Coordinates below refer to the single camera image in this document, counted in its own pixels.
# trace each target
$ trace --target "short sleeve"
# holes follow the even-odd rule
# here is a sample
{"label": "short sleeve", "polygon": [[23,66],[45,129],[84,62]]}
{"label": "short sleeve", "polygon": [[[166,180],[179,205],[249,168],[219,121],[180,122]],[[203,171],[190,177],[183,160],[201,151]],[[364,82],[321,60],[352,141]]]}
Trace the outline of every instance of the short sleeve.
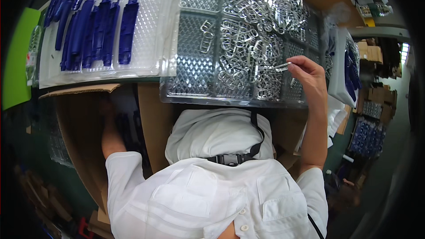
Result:
{"label": "short sleeve", "polygon": [[328,223],[328,203],[325,194],[325,182],[322,170],[311,168],[303,172],[297,179],[297,184],[307,201],[307,212],[315,221],[317,227],[326,237]]}
{"label": "short sleeve", "polygon": [[108,172],[108,214],[114,216],[129,201],[136,186],[145,181],[141,155],[135,151],[115,152],[106,159]]}

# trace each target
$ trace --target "green board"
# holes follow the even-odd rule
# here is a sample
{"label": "green board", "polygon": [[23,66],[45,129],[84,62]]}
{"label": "green board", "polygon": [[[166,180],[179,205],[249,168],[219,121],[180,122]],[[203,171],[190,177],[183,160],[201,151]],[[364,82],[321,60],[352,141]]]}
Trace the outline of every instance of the green board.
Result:
{"label": "green board", "polygon": [[31,99],[31,87],[26,85],[25,62],[31,33],[39,19],[40,11],[25,8],[12,36],[3,75],[3,110]]}

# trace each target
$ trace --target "finger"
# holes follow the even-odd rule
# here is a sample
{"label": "finger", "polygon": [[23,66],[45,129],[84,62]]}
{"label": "finger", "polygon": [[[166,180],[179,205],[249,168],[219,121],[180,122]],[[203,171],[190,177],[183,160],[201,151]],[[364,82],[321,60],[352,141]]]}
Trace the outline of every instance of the finger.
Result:
{"label": "finger", "polygon": [[301,84],[303,84],[304,80],[310,77],[310,74],[305,72],[302,68],[295,64],[289,64],[288,70],[292,74],[292,77],[298,79]]}
{"label": "finger", "polygon": [[314,70],[318,70],[318,67],[320,67],[318,64],[316,64],[316,62],[308,59],[305,56],[293,56],[288,58],[286,61],[304,68],[308,73],[311,73]]}

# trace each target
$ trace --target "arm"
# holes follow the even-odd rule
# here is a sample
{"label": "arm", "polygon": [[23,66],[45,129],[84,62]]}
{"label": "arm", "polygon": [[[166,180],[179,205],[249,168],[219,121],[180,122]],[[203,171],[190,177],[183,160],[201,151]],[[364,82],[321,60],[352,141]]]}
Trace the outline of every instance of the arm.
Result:
{"label": "arm", "polygon": [[288,70],[303,85],[309,103],[309,117],[301,145],[300,174],[313,167],[322,170],[328,154],[325,70],[305,56],[294,56],[286,61],[292,63]]}
{"label": "arm", "polygon": [[105,159],[115,152],[125,152],[124,142],[115,125],[114,107],[111,102],[101,102],[100,112],[104,116],[104,129],[102,135],[102,151]]}

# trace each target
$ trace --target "person's right hand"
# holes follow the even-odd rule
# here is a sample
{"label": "person's right hand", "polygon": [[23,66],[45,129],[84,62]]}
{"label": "person's right hand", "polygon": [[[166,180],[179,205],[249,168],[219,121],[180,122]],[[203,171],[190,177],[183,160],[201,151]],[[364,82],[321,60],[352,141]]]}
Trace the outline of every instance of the person's right hand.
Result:
{"label": "person's right hand", "polygon": [[328,92],[325,70],[305,56],[293,56],[286,61],[292,63],[288,65],[292,77],[298,79],[303,85],[310,110],[327,111]]}

